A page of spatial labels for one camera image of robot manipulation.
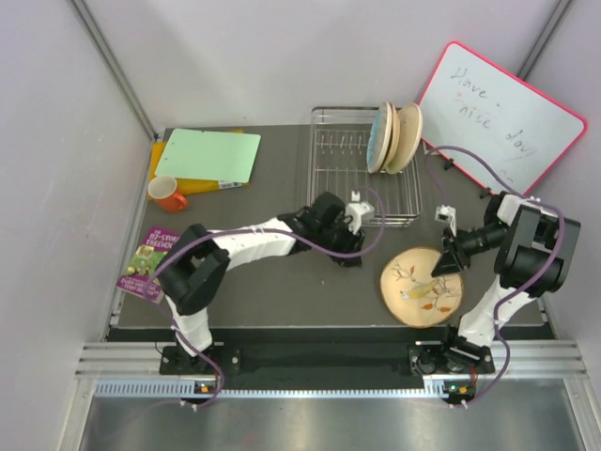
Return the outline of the green tinted branch plate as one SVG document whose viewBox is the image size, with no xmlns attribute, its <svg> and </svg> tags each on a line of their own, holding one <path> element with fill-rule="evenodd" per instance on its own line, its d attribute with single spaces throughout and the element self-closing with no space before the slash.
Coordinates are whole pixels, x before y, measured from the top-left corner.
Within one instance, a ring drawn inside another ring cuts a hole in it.
<svg viewBox="0 0 601 451">
<path fill-rule="evenodd" d="M 385 166 L 388 174 L 399 173 L 408 166 L 422 139 L 424 120 L 417 103 L 405 104 L 397 115 L 400 121 L 399 139 L 393 158 Z"/>
</svg>

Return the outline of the bird plate with orange leaves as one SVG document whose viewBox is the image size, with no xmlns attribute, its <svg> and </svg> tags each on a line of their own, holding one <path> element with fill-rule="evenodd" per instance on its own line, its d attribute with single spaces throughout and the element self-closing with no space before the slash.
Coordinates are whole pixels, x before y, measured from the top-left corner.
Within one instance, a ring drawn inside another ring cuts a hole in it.
<svg viewBox="0 0 601 451">
<path fill-rule="evenodd" d="M 383 165 L 381 166 L 381 170 L 385 171 L 389 174 L 392 173 L 391 164 L 394 159 L 394 156 L 398 149 L 398 142 L 400 138 L 400 118 L 397 112 L 395 105 L 389 102 L 389 106 L 391 107 L 391 118 L 392 118 L 392 127 L 391 127 L 391 138 L 389 141 L 386 157 Z"/>
</svg>

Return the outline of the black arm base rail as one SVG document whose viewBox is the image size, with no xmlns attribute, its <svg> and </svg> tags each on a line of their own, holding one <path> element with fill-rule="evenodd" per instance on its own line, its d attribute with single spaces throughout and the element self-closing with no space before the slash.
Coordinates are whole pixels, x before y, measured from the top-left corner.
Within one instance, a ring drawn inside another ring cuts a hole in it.
<svg viewBox="0 0 601 451">
<path fill-rule="evenodd" d="M 199 374 L 207 358 L 228 376 L 258 369 L 388 369 L 400 375 L 489 375 L 491 347 L 458 336 L 456 328 L 406 327 L 214 329 L 205 349 L 179 338 L 163 352 L 163 374 Z"/>
</svg>

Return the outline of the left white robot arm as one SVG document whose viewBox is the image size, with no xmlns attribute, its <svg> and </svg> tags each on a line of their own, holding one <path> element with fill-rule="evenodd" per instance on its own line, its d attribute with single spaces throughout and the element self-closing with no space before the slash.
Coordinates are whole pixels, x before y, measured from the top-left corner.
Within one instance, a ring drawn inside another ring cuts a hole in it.
<svg viewBox="0 0 601 451">
<path fill-rule="evenodd" d="M 348 203 L 326 192 L 313 204 L 262 224 L 222 231 L 200 224 L 188 227 L 155 271 L 179 333 L 182 364 L 196 373 L 212 364 L 208 306 L 228 271 L 310 249 L 325 252 L 342 267 L 359 267 L 365 237 L 362 226 L 374 213 L 358 192 Z"/>
</svg>

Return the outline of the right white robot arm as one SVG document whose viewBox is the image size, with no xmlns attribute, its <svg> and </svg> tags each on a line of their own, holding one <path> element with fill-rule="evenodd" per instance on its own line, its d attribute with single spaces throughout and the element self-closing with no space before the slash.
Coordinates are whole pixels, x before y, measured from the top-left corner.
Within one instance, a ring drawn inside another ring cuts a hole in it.
<svg viewBox="0 0 601 451">
<path fill-rule="evenodd" d="M 473 256 L 493 249 L 498 253 L 493 284 L 459 326 L 448 330 L 438 349 L 440 364 L 452 372 L 466 365 L 488 371 L 495 332 L 522 306 L 563 285 L 580 230 L 580 222 L 566 218 L 561 223 L 556 213 L 534 199 L 507 192 L 491 196 L 482 227 L 445 228 L 434 277 L 468 269 Z"/>
</svg>

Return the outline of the blue and cream plate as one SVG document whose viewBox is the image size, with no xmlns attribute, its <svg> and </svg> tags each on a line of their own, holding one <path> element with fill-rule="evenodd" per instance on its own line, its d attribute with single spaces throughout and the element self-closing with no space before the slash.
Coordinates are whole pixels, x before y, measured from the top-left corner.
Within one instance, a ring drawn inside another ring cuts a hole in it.
<svg viewBox="0 0 601 451">
<path fill-rule="evenodd" d="M 366 166 L 370 174 L 376 173 L 385 160 L 392 133 L 392 106 L 383 102 L 372 123 L 366 150 Z"/>
</svg>

